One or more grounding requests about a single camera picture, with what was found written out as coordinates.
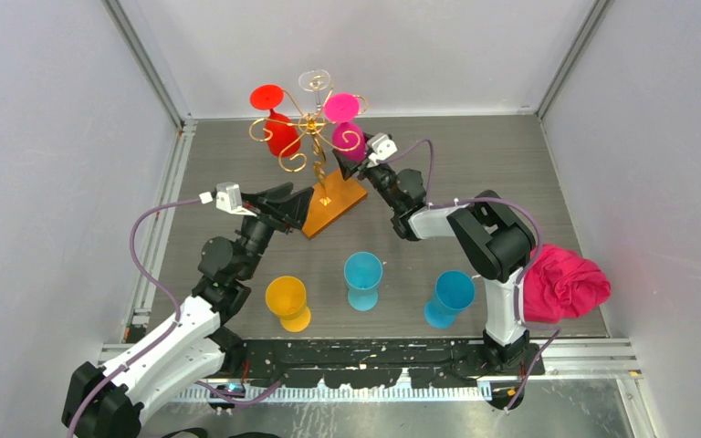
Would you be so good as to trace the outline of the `pink plastic wine glass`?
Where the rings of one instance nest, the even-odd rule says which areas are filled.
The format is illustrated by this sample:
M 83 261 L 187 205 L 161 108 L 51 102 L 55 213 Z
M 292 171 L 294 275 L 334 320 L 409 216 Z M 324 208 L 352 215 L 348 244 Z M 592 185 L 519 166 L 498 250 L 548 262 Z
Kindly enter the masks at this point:
M 355 162 L 361 162 L 366 157 L 364 133 L 353 122 L 360 110 L 360 100 L 349 93 L 334 95 L 324 105 L 325 116 L 334 125 L 331 139 L 333 147 Z

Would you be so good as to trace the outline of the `red plastic wine glass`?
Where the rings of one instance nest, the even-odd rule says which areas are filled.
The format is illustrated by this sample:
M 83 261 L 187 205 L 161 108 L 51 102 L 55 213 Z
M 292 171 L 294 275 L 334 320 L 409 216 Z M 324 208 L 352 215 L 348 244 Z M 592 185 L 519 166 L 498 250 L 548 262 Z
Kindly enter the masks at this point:
M 255 121 L 249 135 L 255 141 L 264 142 L 271 155 L 286 159 L 293 157 L 300 148 L 301 139 L 294 121 L 285 114 L 277 112 L 286 92 L 278 85 L 266 84 L 254 89 L 249 96 L 249 103 L 257 110 L 266 110 L 268 114 Z

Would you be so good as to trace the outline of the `yellow plastic wine glass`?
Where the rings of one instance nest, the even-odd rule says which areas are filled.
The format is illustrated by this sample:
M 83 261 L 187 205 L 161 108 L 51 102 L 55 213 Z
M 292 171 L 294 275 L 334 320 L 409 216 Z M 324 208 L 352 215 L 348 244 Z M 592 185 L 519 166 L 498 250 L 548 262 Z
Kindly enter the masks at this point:
M 300 332 L 309 325 L 311 312 L 307 305 L 307 289 L 298 278 L 280 276 L 274 279 L 267 286 L 265 300 L 286 331 Z

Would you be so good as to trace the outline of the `clear wine glass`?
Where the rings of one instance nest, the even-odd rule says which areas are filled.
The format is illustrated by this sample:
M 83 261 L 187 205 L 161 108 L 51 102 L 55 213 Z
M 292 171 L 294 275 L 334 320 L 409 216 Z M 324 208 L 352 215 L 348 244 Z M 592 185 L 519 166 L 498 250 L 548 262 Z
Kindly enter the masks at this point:
M 330 73 L 322 68 L 305 71 L 300 74 L 298 85 L 314 98 L 315 108 L 306 114 L 306 118 L 314 120 L 321 116 L 334 90 L 334 81 Z

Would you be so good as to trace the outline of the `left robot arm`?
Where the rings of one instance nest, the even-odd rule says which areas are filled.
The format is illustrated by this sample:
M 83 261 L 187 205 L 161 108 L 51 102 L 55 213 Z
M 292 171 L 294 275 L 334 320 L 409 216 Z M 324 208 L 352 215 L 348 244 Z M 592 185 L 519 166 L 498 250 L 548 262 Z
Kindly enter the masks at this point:
M 241 217 L 237 238 L 207 240 L 198 270 L 201 278 L 173 314 L 118 356 L 73 373 L 61 421 L 70 437 L 136 437 L 142 426 L 180 392 L 218 374 L 234 377 L 246 355 L 244 341 L 225 323 L 251 294 L 246 285 L 276 232 L 288 234 L 307 222 L 314 190 L 285 182 L 258 193 L 243 193 L 222 182 L 210 192 L 171 207 L 211 204 Z

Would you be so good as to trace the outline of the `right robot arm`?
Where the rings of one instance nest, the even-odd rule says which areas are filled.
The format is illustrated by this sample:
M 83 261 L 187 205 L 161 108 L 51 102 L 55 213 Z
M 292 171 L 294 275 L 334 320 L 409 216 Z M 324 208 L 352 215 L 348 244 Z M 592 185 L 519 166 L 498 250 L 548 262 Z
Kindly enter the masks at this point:
M 371 159 L 356 162 L 334 154 L 343 179 L 368 180 L 392 210 L 395 233 L 408 241 L 454 238 L 485 283 L 487 322 L 479 354 L 496 374 L 534 366 L 539 349 L 523 318 L 523 279 L 541 252 L 538 224 L 524 208 L 492 190 L 475 198 L 433 205 L 422 174 L 396 172 Z

